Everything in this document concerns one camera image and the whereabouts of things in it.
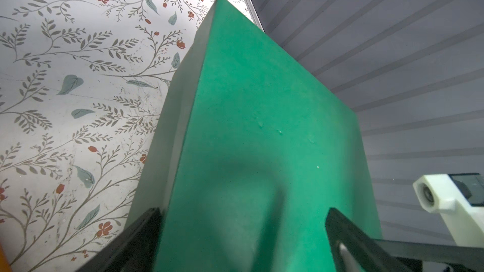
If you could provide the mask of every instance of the green block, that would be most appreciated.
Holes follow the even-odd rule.
[[[356,115],[227,0],[173,76],[127,224],[168,203],[154,271],[335,270],[330,207],[381,236]]]

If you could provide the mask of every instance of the striped wall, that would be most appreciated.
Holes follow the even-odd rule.
[[[422,174],[481,172],[484,0],[252,0],[265,32],[358,115],[386,239],[452,245]]]

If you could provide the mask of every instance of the teal leaf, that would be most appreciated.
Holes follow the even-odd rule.
[[[91,188],[91,186],[96,182],[93,174],[79,166],[74,165],[74,167],[77,168],[77,177],[84,183],[86,188]]]
[[[168,19],[168,23],[171,25],[175,25],[176,22],[177,22],[177,12],[175,12],[175,14],[173,14],[173,16],[171,16]]]
[[[153,0],[146,0],[146,4],[149,6],[150,9],[152,9],[156,14],[158,14],[158,11],[156,10],[156,6],[154,5]]]
[[[86,227],[93,219],[96,217],[96,215],[99,213],[99,205],[97,205],[96,208],[94,208],[91,212],[89,212],[86,217],[81,221],[79,226],[77,226],[77,230],[81,230],[82,228]]]
[[[180,55],[178,53],[176,53],[174,56],[173,56],[173,60],[171,61],[171,66],[174,68],[174,69],[177,69],[179,66],[180,66]]]
[[[87,110],[87,109],[84,109],[84,108],[79,108],[79,109],[73,110],[71,112],[71,115],[72,115],[72,117],[74,117],[74,119],[77,119],[77,118],[81,118],[84,115],[87,115],[88,113],[93,113],[93,112],[94,111],[92,111],[92,110]]]
[[[17,171],[17,173],[20,173],[22,175],[26,175],[27,174],[27,172],[21,170],[19,167],[16,167],[15,170]]]
[[[149,85],[148,83],[145,83],[145,82],[142,82],[142,81],[138,81],[138,80],[130,80],[130,81],[127,81],[126,83],[128,83],[128,84],[132,84],[132,85],[136,85],[136,86],[139,86],[139,87],[151,87],[151,88],[156,88],[156,87],[154,87],[154,86]]]
[[[170,80],[166,80],[166,79],[161,79],[161,81],[166,84],[166,87],[170,88],[170,83],[171,81]]]
[[[84,80],[76,75],[67,75],[62,83],[62,88],[58,94],[69,94],[74,88],[79,87],[84,83]]]

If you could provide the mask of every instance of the floral wallpaper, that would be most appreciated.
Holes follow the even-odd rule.
[[[13,271],[74,271],[122,231],[213,1],[0,0],[0,244]]]

